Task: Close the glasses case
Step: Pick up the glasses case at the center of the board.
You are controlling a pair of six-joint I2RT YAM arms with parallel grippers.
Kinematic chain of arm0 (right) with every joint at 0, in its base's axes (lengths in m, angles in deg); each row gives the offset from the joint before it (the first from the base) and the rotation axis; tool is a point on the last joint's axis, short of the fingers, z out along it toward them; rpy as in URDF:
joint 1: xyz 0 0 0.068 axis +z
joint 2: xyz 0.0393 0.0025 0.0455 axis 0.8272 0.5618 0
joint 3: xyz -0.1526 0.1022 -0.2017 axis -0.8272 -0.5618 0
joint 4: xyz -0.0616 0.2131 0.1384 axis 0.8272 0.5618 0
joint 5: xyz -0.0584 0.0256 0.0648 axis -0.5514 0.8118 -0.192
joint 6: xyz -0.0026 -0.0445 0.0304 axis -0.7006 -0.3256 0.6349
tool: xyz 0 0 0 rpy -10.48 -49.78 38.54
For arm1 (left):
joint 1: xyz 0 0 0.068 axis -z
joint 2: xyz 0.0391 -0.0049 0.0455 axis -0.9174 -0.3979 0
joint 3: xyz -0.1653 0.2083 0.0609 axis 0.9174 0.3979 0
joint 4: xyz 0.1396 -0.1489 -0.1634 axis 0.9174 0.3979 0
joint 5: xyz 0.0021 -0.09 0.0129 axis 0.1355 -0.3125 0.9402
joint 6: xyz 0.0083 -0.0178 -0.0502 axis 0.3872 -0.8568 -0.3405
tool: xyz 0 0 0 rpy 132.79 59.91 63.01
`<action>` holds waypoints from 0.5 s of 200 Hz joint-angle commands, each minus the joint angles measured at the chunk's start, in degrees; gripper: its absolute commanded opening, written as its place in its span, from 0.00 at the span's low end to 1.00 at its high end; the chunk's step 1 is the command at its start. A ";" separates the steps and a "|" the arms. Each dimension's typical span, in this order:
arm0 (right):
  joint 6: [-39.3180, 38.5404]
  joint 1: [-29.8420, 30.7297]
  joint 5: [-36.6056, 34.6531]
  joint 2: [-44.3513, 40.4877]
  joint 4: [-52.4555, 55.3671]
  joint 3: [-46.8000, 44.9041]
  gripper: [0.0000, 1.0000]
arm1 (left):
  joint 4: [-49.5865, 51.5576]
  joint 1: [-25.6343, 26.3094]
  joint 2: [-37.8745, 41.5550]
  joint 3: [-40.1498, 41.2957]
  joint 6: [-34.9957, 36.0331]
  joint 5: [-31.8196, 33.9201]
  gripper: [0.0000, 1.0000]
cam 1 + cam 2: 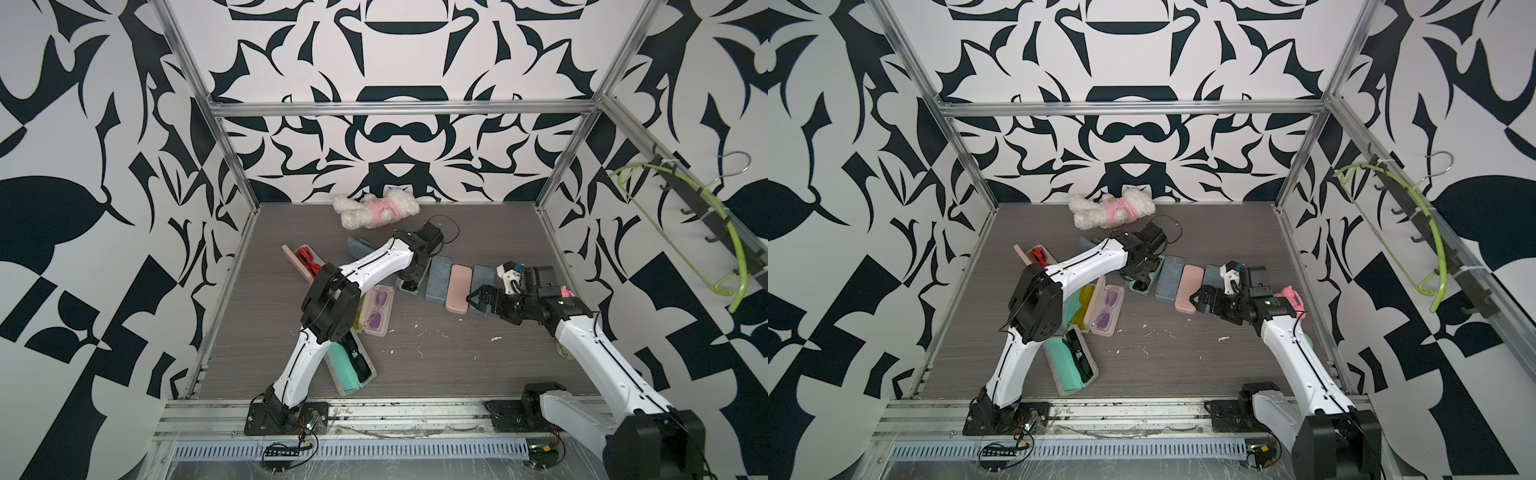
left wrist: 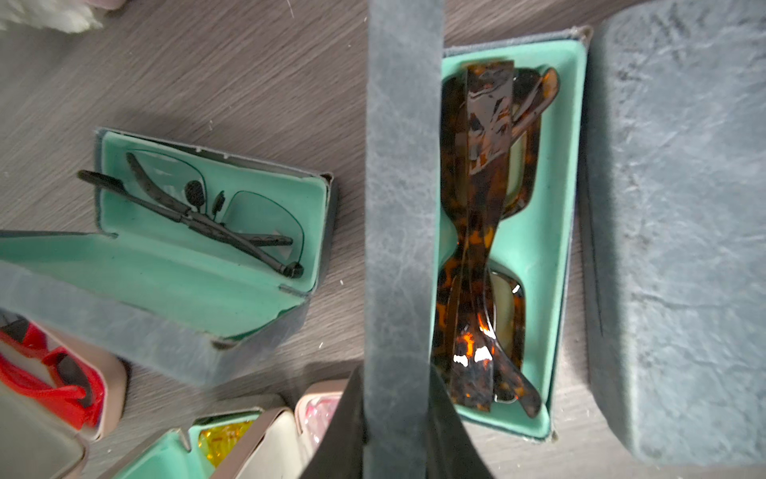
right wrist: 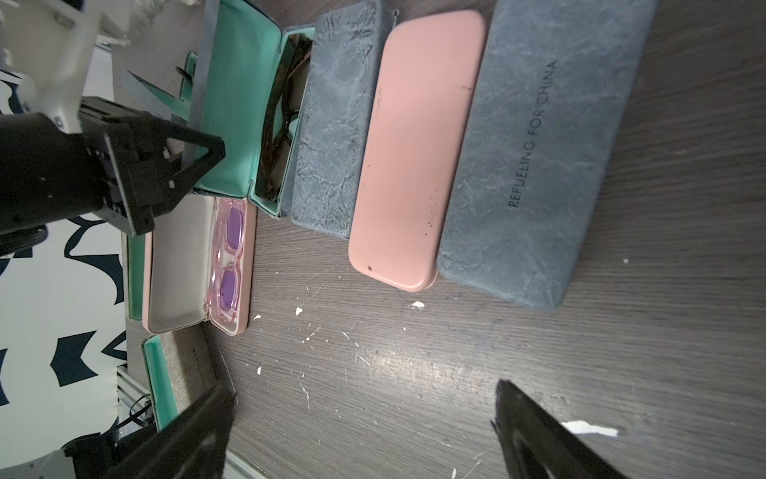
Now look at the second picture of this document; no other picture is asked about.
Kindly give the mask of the grey case white glasses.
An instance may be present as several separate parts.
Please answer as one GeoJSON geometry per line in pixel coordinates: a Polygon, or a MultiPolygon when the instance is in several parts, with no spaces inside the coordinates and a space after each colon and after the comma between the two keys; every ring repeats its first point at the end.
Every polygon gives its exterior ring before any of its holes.
{"type": "Polygon", "coordinates": [[[588,56],[588,376],[662,465],[765,461],[765,5],[652,1],[588,56]]]}

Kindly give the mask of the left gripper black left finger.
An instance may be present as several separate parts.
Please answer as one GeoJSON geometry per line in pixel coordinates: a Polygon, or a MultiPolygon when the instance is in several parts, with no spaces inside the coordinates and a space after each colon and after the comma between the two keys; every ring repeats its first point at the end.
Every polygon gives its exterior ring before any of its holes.
{"type": "Polygon", "coordinates": [[[301,479],[363,477],[363,371],[363,367],[359,366],[351,373],[323,441],[301,474],[301,479]]]}

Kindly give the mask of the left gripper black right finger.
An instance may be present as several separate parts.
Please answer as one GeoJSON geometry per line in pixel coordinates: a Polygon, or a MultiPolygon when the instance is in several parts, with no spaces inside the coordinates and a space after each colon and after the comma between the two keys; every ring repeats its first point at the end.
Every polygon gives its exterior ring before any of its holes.
{"type": "Polygon", "coordinates": [[[430,367],[426,451],[427,478],[493,478],[434,366],[430,367]]]}

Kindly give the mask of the grey case black sunglasses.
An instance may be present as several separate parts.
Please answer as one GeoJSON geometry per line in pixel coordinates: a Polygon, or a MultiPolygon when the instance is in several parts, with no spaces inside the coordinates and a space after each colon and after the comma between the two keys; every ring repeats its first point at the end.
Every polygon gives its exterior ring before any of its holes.
{"type": "Polygon", "coordinates": [[[445,49],[439,1],[369,5],[365,478],[427,478],[430,367],[463,424],[554,431],[584,27],[445,49]]]}

